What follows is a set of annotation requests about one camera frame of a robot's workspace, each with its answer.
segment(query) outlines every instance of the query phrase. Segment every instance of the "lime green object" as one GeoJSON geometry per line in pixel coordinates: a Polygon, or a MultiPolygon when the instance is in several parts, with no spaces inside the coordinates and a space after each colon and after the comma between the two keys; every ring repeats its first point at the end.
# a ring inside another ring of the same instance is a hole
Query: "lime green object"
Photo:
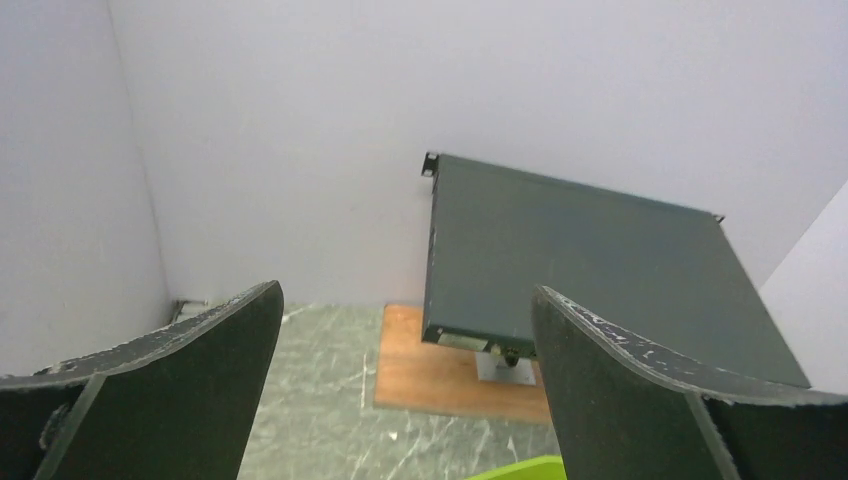
{"type": "Polygon", "coordinates": [[[545,455],[513,463],[467,480],[566,480],[562,457],[545,455]]]}

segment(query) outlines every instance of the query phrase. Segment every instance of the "white wall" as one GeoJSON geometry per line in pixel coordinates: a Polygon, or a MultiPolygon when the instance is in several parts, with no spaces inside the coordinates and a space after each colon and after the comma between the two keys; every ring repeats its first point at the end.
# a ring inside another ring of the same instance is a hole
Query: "white wall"
{"type": "Polygon", "coordinates": [[[175,294],[420,301],[427,149],[727,214],[758,285],[848,178],[841,0],[112,10],[175,294]]]}
{"type": "Polygon", "coordinates": [[[0,374],[161,326],[169,298],[108,6],[0,3],[0,374]]]}
{"type": "Polygon", "coordinates": [[[848,394],[848,183],[760,294],[810,384],[848,394]]]}

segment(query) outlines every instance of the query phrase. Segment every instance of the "green marble surface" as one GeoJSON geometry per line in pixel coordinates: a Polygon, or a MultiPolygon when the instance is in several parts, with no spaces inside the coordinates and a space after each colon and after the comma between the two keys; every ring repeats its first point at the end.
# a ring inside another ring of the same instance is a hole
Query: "green marble surface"
{"type": "Polygon", "coordinates": [[[287,307],[240,480],[453,480],[559,453],[549,426],[374,408],[381,322],[287,307]]]}

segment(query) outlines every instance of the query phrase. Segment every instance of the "wooden board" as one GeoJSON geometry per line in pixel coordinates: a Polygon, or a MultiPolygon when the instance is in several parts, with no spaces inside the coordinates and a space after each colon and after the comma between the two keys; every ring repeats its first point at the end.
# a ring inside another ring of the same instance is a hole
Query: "wooden board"
{"type": "Polygon", "coordinates": [[[421,342],[421,317],[420,308],[386,307],[375,405],[551,423],[538,365],[537,386],[480,381],[474,352],[421,342]]]}

